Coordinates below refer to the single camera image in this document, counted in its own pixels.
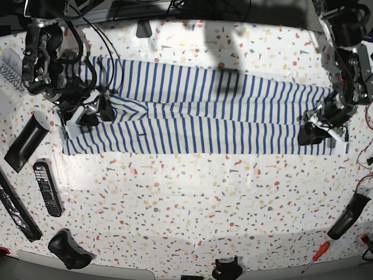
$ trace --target remote control button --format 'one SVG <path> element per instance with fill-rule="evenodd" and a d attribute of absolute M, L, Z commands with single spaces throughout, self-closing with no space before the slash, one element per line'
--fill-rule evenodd
<path fill-rule="evenodd" d="M 46 200 L 51 200 L 52 199 L 52 195 L 50 193 L 48 193 L 47 191 L 44 192 L 44 198 Z"/>

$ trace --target black device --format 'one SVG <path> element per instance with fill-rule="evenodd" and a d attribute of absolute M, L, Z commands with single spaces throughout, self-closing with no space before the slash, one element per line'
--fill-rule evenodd
<path fill-rule="evenodd" d="M 352 200 L 344 210 L 342 216 L 328 231 L 328 236 L 331 239 L 338 240 L 344 233 L 352 227 L 356 220 L 360 217 L 364 207 L 371 199 L 365 195 L 355 192 Z"/>
<path fill-rule="evenodd" d="M 57 194 L 57 189 L 53 182 L 48 164 L 46 164 L 46 162 L 35 162 L 33 168 L 49 215 L 53 217 L 61 217 L 61 201 Z"/>
<path fill-rule="evenodd" d="M 36 120 L 34 113 L 5 155 L 6 162 L 15 172 L 20 172 L 48 132 Z"/>
<path fill-rule="evenodd" d="M 48 249 L 64 262 L 68 270 L 79 270 L 91 263 L 92 256 L 78 253 L 70 244 L 71 237 L 66 231 L 60 231 L 49 242 Z"/>
<path fill-rule="evenodd" d="M 212 277 L 217 280 L 236 280 L 242 274 L 242 267 L 238 264 L 238 257 L 234 257 L 232 262 L 215 260 L 216 267 L 212 272 Z"/>
<path fill-rule="evenodd" d="M 366 249 L 366 251 L 364 252 L 363 256 L 362 256 L 362 259 L 363 261 L 373 261 L 372 258 L 367 258 L 367 254 L 368 252 L 370 251 L 371 254 L 373 254 L 373 242 L 372 240 L 369 238 L 369 236 L 364 233 L 361 237 L 360 237 L 361 241 L 364 242 L 365 245 L 368 246 L 368 248 Z"/>
<path fill-rule="evenodd" d="M 30 242 L 41 239 L 41 231 L 10 186 L 0 168 L 0 200 L 14 223 Z"/>

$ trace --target game controller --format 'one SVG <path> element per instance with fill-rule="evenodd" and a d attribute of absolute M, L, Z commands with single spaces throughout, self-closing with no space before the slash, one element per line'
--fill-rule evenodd
<path fill-rule="evenodd" d="M 69 243 L 67 232 L 57 233 L 49 242 L 48 249 L 64 262 L 68 270 L 79 270 L 90 264 L 92 256 L 80 254 Z"/>

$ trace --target blue and white striped fabric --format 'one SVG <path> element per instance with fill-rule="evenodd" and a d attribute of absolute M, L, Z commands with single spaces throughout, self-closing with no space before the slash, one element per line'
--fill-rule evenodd
<path fill-rule="evenodd" d="M 98 82 L 108 59 L 93 58 Z M 121 82 L 122 63 L 124 81 Z M 89 70 L 79 65 L 83 80 Z M 330 155 L 326 141 L 299 146 L 301 116 L 330 89 L 276 82 L 227 70 L 115 61 L 114 122 L 64 142 L 64 153 L 226 153 Z"/>

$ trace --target remote control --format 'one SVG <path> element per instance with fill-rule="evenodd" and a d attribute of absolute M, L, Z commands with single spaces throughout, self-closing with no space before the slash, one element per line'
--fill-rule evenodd
<path fill-rule="evenodd" d="M 45 162 L 35 162 L 34 172 L 49 215 L 61 217 L 62 208 L 52 181 L 49 166 Z"/>

